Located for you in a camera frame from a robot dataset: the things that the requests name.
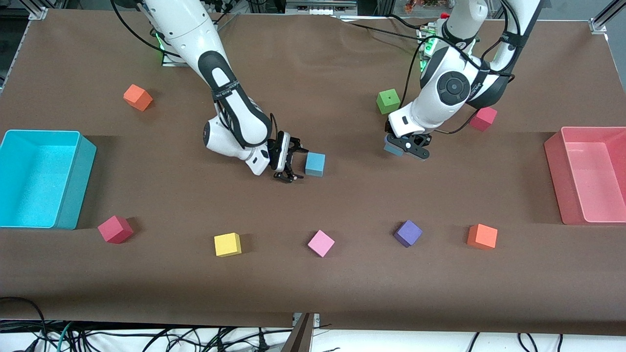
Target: blue bin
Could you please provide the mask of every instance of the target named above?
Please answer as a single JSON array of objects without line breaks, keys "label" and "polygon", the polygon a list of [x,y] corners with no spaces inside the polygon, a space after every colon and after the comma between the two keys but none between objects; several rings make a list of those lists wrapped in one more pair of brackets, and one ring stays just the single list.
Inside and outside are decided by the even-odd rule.
[{"label": "blue bin", "polygon": [[0,145],[0,227],[75,229],[96,147],[77,131],[9,130]]}]

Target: orange cube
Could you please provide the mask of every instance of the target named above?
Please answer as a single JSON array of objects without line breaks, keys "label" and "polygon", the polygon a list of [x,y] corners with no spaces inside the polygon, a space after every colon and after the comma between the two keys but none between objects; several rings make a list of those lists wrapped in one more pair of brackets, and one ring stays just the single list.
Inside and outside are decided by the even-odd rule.
[{"label": "orange cube", "polygon": [[143,111],[146,110],[148,105],[152,102],[152,97],[145,89],[131,85],[126,93],[124,93],[124,100],[133,108]]},{"label": "orange cube", "polygon": [[478,249],[494,249],[498,230],[483,224],[474,225],[469,228],[468,244]]}]

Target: pink plastic bin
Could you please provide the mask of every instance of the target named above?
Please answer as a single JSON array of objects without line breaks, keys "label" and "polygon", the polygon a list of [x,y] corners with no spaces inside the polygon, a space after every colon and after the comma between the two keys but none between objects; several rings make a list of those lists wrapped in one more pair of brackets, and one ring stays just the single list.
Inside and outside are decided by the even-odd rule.
[{"label": "pink plastic bin", "polygon": [[544,147],[564,224],[626,224],[626,127],[563,127]]}]

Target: brown table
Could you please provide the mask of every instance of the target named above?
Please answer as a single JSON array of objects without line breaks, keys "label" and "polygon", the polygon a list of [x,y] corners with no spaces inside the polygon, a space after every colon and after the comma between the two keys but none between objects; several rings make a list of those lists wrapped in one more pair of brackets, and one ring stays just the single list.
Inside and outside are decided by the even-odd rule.
[{"label": "brown table", "polygon": [[[142,14],[124,16],[147,37]],[[477,53],[502,25],[485,23]],[[78,230],[0,230],[3,295],[50,319],[285,326],[316,311],[333,328],[626,334],[626,228],[563,225],[543,152],[561,126],[624,124],[607,42],[586,23],[539,22],[496,123],[435,135],[426,162],[382,150],[375,103],[402,92],[414,41],[327,16],[239,16],[221,35],[246,92],[326,154],[324,177],[286,185],[207,150],[215,111],[192,70],[162,68],[111,12],[50,11],[0,97],[0,133],[79,130],[98,153]],[[154,96],[146,112],[122,100],[131,83]],[[138,229],[127,243],[96,230],[112,215]],[[407,219],[424,229],[410,249],[392,237]],[[479,222],[498,228],[495,250],[464,243]],[[306,247],[318,229],[336,240],[323,259]],[[244,254],[215,257],[227,232]]]}]

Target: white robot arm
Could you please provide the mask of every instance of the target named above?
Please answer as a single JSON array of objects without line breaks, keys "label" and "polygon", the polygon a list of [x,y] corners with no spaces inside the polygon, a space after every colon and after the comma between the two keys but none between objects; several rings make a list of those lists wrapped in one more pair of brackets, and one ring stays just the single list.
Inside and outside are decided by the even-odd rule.
[{"label": "white robot arm", "polygon": [[255,175],[271,165],[277,179],[292,182],[302,178],[291,171],[291,155],[306,150],[286,132],[276,131],[277,140],[269,139],[272,121],[244,92],[231,70],[217,29],[200,1],[138,3],[165,49],[180,56],[172,59],[186,62],[211,88],[217,116],[207,122],[203,131],[207,148],[245,160]]},{"label": "white robot arm", "polygon": [[480,109],[495,104],[506,88],[513,67],[533,29],[543,0],[503,0],[507,28],[492,62],[467,53],[487,16],[484,0],[461,0],[448,19],[437,22],[439,41],[419,79],[419,96],[389,114],[385,142],[418,159],[428,158],[429,134],[462,106]]}]

